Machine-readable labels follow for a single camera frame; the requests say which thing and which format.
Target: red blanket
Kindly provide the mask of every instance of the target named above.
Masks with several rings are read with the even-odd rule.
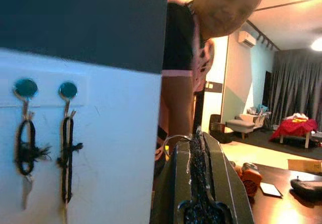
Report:
[[[310,119],[306,122],[293,122],[292,119],[281,122],[279,128],[273,133],[270,140],[285,136],[305,136],[306,133],[317,130],[317,122]]]

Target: black cord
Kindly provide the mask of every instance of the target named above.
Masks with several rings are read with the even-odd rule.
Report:
[[[69,121],[69,141],[67,142],[67,123]],[[67,203],[71,200],[71,180],[72,180],[72,152],[79,151],[83,148],[82,143],[72,145],[74,121],[71,117],[65,117],[63,122],[63,141],[62,141],[62,157],[57,159],[57,162],[62,167],[62,183],[61,183],[61,197],[64,203],[66,203],[66,174],[68,169],[68,192]]]
[[[22,132],[26,124],[30,125],[29,128],[29,135],[30,135],[30,142],[23,142],[22,141]],[[18,129],[18,143],[17,143],[17,156],[16,162],[19,168],[19,171],[22,175],[29,175],[34,169],[34,162],[37,159],[44,158],[49,154],[50,147],[46,147],[40,149],[36,147],[35,144],[35,135],[36,130],[33,122],[31,120],[24,120]],[[24,168],[24,163],[27,163],[28,168]]]

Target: gray curtain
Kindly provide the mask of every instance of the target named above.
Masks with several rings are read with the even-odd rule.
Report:
[[[322,131],[322,52],[278,51],[274,56],[269,107],[279,124],[296,112],[315,119]]]

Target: person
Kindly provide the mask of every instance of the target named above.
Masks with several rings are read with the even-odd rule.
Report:
[[[154,175],[165,162],[162,144],[169,135],[189,135],[193,94],[205,86],[214,57],[214,37],[237,30],[261,0],[192,0],[168,2],[162,90]],[[173,151],[176,141],[169,141]]]

